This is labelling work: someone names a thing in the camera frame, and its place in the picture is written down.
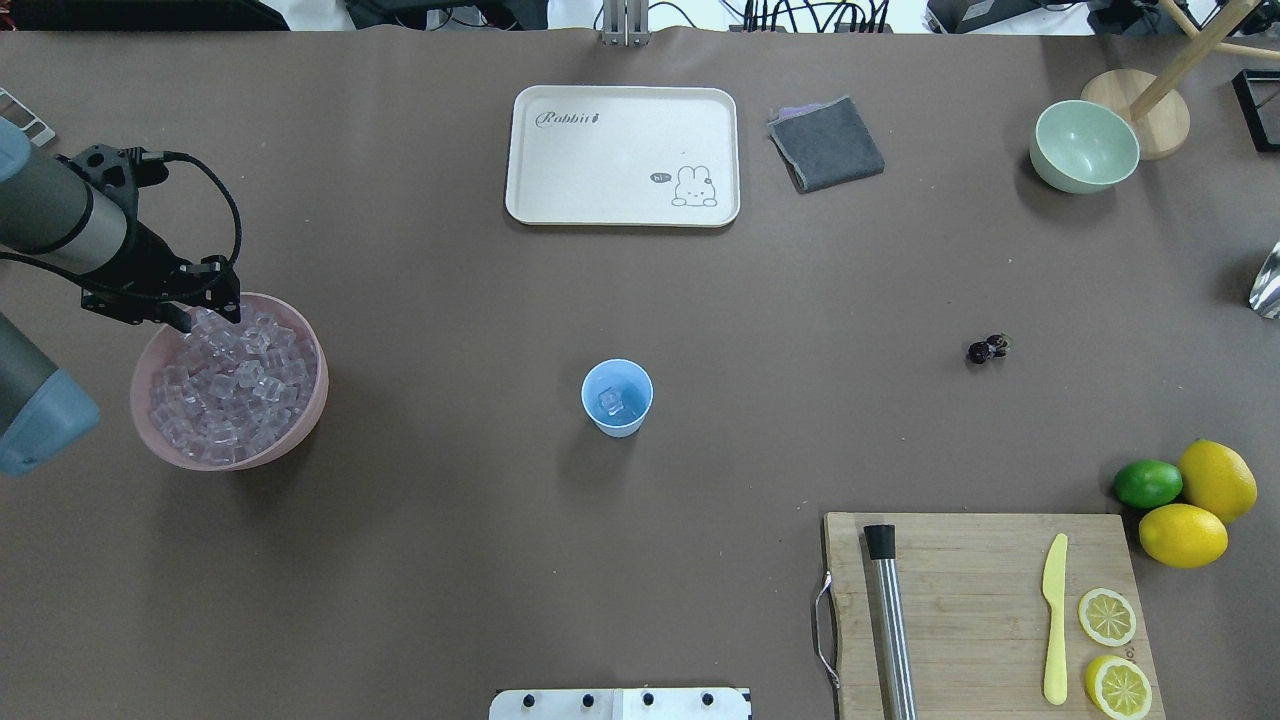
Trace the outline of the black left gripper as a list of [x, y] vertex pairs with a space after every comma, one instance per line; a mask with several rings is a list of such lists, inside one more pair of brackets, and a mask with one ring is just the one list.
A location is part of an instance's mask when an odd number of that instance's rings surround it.
[[192, 316], [180, 305], [206, 307], [232, 325], [241, 323], [241, 282], [223, 255], [189, 261], [178, 258], [145, 225], [105, 266], [90, 273], [92, 287], [81, 293], [81, 307], [138, 325], [163, 323], [180, 334], [192, 331]]

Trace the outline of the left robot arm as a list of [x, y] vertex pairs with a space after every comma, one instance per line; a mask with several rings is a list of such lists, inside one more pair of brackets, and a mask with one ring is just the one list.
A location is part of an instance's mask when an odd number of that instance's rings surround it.
[[[125, 325], [192, 327], [205, 309], [241, 316], [236, 264], [244, 225], [227, 183], [196, 156], [96, 143], [67, 158], [3, 122], [3, 264], [58, 278], [87, 313]], [[201, 173], [230, 213], [224, 252], [179, 255], [140, 215], [140, 196], [174, 165]], [[92, 430], [97, 404], [10, 318], [3, 319], [3, 446], [6, 477], [24, 477]]]

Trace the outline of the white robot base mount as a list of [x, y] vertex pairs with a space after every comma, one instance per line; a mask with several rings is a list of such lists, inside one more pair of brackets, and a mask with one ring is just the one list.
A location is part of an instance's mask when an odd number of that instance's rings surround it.
[[489, 719], [751, 719], [749, 691], [732, 687], [508, 689]]

